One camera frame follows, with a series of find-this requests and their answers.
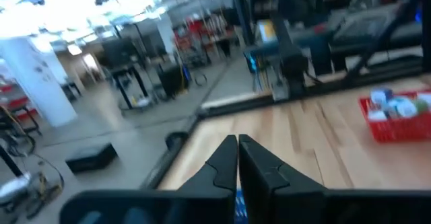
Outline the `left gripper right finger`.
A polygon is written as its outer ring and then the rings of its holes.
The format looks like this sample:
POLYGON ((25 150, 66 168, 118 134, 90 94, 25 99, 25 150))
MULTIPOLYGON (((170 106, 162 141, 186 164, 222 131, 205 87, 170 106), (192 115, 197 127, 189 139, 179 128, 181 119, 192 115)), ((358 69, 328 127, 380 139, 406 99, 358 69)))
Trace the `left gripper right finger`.
POLYGON ((239 136, 249 224, 431 224, 431 190, 331 189, 239 136))

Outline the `white printed charger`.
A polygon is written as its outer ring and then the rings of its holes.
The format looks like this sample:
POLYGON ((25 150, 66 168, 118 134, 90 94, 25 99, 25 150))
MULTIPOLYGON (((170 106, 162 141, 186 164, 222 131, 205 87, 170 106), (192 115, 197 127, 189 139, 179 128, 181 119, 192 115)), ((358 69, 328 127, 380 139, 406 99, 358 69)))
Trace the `white printed charger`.
POLYGON ((417 106, 409 98, 395 98, 391 104, 400 117, 411 118, 418 114, 417 106))

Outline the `blue plastic basket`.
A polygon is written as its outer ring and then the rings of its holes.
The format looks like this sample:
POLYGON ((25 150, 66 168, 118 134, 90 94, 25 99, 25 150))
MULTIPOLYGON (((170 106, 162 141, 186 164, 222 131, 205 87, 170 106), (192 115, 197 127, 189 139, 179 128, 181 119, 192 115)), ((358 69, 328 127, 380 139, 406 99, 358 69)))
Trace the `blue plastic basket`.
POLYGON ((248 215, 246 212, 246 205, 242 190, 238 189, 236 191, 235 199, 235 224, 248 224, 248 215))

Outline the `black computer tower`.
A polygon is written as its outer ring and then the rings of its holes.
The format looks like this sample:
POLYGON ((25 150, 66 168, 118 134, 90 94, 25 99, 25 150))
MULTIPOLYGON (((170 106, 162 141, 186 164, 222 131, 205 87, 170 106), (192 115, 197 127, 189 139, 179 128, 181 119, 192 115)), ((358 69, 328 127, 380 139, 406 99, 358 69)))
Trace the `black computer tower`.
POLYGON ((189 70, 184 65, 159 69, 158 77, 168 98, 175 98, 180 92, 188 89, 191 79, 189 70))

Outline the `red plastic basket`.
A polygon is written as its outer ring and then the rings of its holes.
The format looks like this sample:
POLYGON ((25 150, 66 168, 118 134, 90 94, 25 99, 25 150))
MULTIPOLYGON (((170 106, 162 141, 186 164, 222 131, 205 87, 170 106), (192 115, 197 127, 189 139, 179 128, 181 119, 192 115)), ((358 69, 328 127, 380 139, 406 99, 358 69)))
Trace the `red plastic basket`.
POLYGON ((393 92, 393 98, 384 106, 374 105, 370 101, 370 96, 359 98, 358 105, 372 136, 380 143, 431 139, 431 89, 393 92), (427 101, 429 111, 411 118, 400 117, 391 104, 395 98, 409 98, 414 102, 416 99, 423 99, 427 101), (371 110, 385 111, 387 120, 369 121, 367 113, 371 110))

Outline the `black standing desk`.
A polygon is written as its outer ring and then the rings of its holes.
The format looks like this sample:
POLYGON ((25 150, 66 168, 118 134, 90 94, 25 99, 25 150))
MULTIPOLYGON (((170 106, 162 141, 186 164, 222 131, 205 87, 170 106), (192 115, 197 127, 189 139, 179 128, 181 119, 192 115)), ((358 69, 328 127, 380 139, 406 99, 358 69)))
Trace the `black standing desk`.
POLYGON ((122 97, 118 103, 121 114, 124 114, 126 111, 143 110, 153 104, 153 100, 148 94, 140 74, 133 65, 110 70, 110 76, 114 87, 119 90, 122 97), (136 80, 142 92, 141 95, 133 95, 127 92, 133 85, 133 79, 136 80))

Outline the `person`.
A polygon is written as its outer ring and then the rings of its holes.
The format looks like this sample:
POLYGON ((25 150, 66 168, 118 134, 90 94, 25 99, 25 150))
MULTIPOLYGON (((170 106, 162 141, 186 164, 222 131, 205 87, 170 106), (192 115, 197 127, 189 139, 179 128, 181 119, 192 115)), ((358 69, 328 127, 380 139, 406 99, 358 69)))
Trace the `person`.
POLYGON ((229 38, 220 39, 218 41, 218 45, 221 51, 223 52, 224 57, 227 59, 230 58, 231 57, 230 39, 229 38))

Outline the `shelf with red bins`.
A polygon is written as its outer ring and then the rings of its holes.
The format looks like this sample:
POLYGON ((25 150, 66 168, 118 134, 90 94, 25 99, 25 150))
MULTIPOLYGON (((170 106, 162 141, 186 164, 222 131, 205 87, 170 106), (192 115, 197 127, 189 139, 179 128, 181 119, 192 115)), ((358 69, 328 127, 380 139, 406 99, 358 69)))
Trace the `shelf with red bins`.
POLYGON ((233 27, 223 13, 211 13, 203 18, 189 18, 173 27, 176 50, 175 57, 189 67, 204 67, 212 64, 212 56, 226 59, 219 48, 220 39, 234 41, 233 27))

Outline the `black desk monitor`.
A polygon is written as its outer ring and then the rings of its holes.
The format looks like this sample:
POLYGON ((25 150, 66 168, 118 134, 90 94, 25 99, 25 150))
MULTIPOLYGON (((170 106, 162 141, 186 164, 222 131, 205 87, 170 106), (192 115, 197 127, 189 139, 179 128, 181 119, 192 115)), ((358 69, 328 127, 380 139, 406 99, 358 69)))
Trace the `black desk monitor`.
POLYGON ((100 64, 107 69, 116 70, 141 63, 141 57, 130 38, 120 38, 102 42, 103 56, 100 64))

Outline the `white column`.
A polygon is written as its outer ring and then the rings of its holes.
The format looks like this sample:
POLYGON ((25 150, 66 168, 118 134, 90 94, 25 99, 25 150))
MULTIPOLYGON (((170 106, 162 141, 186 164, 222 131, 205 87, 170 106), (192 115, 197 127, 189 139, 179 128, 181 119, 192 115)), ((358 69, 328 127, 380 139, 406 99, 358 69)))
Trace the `white column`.
POLYGON ((77 113, 51 71, 59 63, 52 50, 40 48, 29 37, 0 39, 0 56, 30 98, 33 106, 51 126, 64 126, 77 113))
POLYGON ((173 41, 174 31, 169 15, 163 13, 156 22, 156 25, 166 52, 172 54, 176 50, 176 44, 173 41))

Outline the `black backlit keyboard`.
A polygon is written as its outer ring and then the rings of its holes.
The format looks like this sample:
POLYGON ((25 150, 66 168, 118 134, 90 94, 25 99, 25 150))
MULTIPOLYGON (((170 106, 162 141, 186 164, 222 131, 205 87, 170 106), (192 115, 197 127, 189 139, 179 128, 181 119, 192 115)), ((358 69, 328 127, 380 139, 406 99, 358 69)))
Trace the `black backlit keyboard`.
POLYGON ((336 29, 330 45, 334 47, 365 44, 380 33, 397 16, 394 11, 371 11, 348 15, 336 29))

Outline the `black stand pole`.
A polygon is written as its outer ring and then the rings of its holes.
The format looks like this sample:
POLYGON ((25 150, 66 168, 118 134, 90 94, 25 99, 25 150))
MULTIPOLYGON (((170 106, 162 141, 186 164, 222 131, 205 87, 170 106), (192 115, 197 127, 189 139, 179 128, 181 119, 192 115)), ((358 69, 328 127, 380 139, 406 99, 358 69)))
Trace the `black stand pole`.
POLYGON ((251 46, 254 44, 254 37, 251 30, 250 19, 246 11, 245 0, 234 0, 234 3, 238 14, 238 19, 242 27, 245 44, 247 46, 251 46))

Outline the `red black cart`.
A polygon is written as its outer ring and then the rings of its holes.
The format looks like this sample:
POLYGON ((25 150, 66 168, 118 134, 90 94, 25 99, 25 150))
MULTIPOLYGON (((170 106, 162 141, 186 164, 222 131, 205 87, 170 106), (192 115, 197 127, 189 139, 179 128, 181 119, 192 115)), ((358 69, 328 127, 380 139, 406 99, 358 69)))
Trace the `red black cart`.
POLYGON ((24 90, 17 83, 0 82, 0 103, 17 118, 18 120, 30 119, 33 126, 24 129, 26 133, 35 132, 42 135, 40 126, 35 119, 36 109, 31 106, 31 101, 24 90))

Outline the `grey metal bracket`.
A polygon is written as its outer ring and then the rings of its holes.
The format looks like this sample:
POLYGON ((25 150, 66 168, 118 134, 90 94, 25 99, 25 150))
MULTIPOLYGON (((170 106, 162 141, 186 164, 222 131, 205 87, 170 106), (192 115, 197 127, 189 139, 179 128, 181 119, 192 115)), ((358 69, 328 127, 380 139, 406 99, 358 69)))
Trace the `grey metal bracket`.
POLYGON ((275 102, 287 100, 290 97, 288 86, 283 82, 275 82, 272 85, 272 96, 275 102))

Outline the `black vertical frame post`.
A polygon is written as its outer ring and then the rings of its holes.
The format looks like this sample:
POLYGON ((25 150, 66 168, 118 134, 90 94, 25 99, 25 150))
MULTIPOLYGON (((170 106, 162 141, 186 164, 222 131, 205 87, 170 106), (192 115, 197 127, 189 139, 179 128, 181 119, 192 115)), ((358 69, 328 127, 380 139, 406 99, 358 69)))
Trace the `black vertical frame post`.
POLYGON ((431 73, 431 0, 422 0, 422 67, 431 73))

